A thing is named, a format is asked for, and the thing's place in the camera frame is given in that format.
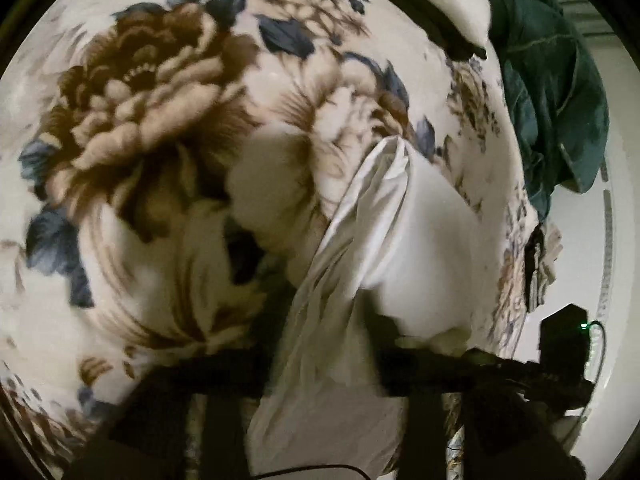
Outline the white t-shirt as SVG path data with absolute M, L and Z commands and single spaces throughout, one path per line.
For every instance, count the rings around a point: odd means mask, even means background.
M 250 426 L 250 470 L 301 479 L 378 476 L 395 454 L 406 404 L 386 396 L 364 327 L 372 297 L 423 340 L 471 325 L 477 221 L 407 141 L 363 161 L 299 286 L 271 382 Z

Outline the white curved headboard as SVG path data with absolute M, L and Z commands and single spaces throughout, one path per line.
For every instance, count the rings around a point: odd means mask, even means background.
M 557 188 L 552 196 L 563 244 L 556 280 L 526 318 L 515 355 L 537 359 L 540 321 L 566 304 L 599 321 L 588 372 L 597 385 L 574 447 L 588 478 L 599 479 L 639 422 L 639 70 L 615 37 L 588 46 L 608 95 L 605 161 L 587 193 Z

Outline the dark green plush blanket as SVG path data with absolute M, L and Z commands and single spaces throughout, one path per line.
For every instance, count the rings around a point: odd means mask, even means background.
M 489 39 L 502 71 L 529 203 L 544 220 L 560 184 L 590 190 L 610 114 L 596 63 L 558 0 L 489 0 Z

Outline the floral bed blanket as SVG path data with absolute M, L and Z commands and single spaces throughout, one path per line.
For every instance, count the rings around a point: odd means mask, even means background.
M 407 141 L 477 221 L 467 333 L 512 356 L 537 222 L 497 53 L 373 0 L 58 0 L 1 79 L 1 416 L 61 479 L 159 367 L 282 337 L 363 161 Z

